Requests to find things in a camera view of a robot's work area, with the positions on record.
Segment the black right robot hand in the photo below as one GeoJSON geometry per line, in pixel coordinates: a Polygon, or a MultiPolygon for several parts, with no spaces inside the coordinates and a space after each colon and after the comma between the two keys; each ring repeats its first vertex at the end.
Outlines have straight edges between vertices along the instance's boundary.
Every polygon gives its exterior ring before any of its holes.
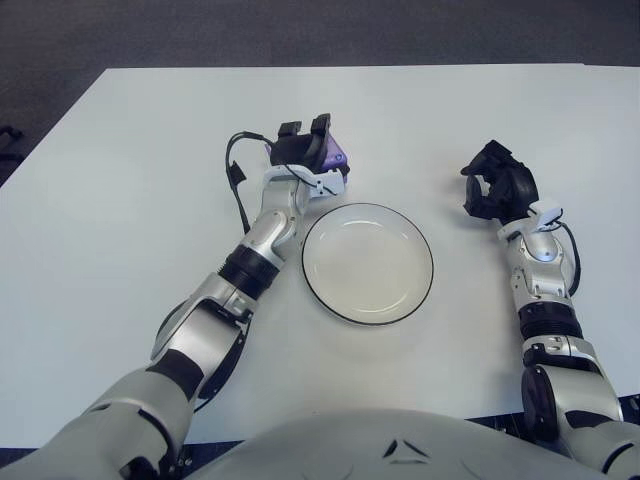
{"type": "Polygon", "coordinates": [[[491,140],[463,167],[466,177],[466,212],[502,225],[527,217],[529,205],[539,200],[531,171],[512,152],[491,140]]]}

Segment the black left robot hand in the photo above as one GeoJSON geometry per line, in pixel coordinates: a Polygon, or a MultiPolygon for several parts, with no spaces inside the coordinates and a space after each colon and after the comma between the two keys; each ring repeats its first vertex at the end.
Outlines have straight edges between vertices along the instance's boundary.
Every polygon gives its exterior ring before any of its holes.
{"type": "Polygon", "coordinates": [[[307,134],[300,134],[301,121],[282,123],[277,140],[270,147],[271,165],[300,165],[314,174],[321,173],[328,152],[330,124],[329,113],[314,118],[307,134]]]}

